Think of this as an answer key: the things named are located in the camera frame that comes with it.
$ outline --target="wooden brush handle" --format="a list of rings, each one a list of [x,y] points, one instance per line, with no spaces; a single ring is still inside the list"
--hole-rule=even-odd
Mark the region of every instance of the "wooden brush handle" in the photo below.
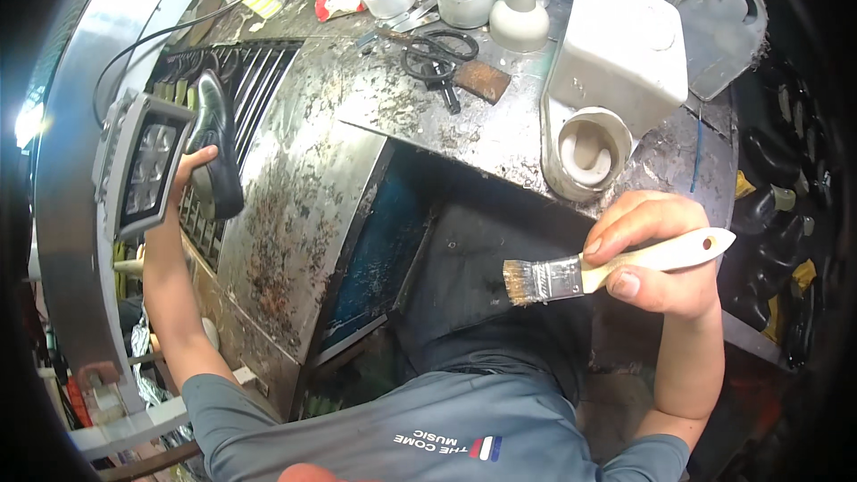
[[[619,266],[631,264],[660,270],[661,272],[679,270],[711,261],[725,252],[734,241],[735,235],[731,231],[720,228],[703,228],[668,241],[650,245],[636,252],[620,253],[598,267],[592,267],[584,261],[581,255],[580,267],[584,293],[594,293],[603,287],[610,272]]]

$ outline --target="paint brush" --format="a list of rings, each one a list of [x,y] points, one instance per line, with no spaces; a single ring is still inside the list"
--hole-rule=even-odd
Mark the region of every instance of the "paint brush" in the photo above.
[[[512,304],[547,304],[594,293],[619,266],[629,264],[661,272],[689,268],[711,261],[734,241],[731,231],[703,228],[635,252],[620,253],[601,266],[584,261],[582,253],[554,261],[503,261],[503,280]]]

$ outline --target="hand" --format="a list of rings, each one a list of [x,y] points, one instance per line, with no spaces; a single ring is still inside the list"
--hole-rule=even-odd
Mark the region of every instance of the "hand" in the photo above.
[[[607,209],[590,230],[584,259],[598,266],[629,245],[648,239],[670,239],[709,227],[697,202],[659,191],[629,191]],[[623,266],[607,277],[607,291],[616,299],[652,312],[693,320],[719,308],[714,261],[673,272]]]
[[[215,158],[217,158],[216,145],[209,145],[190,155],[182,155],[182,160],[178,162],[176,178],[172,181],[170,202],[178,205],[182,201],[182,191],[187,185],[187,180],[190,179],[190,174],[194,169],[205,166]]]

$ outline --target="gray t-shirt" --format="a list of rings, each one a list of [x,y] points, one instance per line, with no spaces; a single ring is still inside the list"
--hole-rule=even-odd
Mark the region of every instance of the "gray t-shirt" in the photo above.
[[[288,424],[213,374],[187,380],[182,397],[215,481],[273,481],[312,463],[347,480],[674,482],[690,455],[678,437],[647,436],[601,468],[571,403],[522,376],[430,372],[375,401]]]

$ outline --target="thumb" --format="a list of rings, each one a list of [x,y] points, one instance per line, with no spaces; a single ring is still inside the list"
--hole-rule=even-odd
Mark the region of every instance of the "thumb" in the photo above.
[[[188,166],[193,169],[195,167],[208,164],[215,158],[217,158],[217,146],[208,145],[198,151],[195,151],[194,153],[185,155],[183,157],[182,163],[184,166]]]
[[[614,298],[651,312],[671,311],[670,300],[683,292],[670,274],[641,266],[614,270],[607,276],[605,285]]]

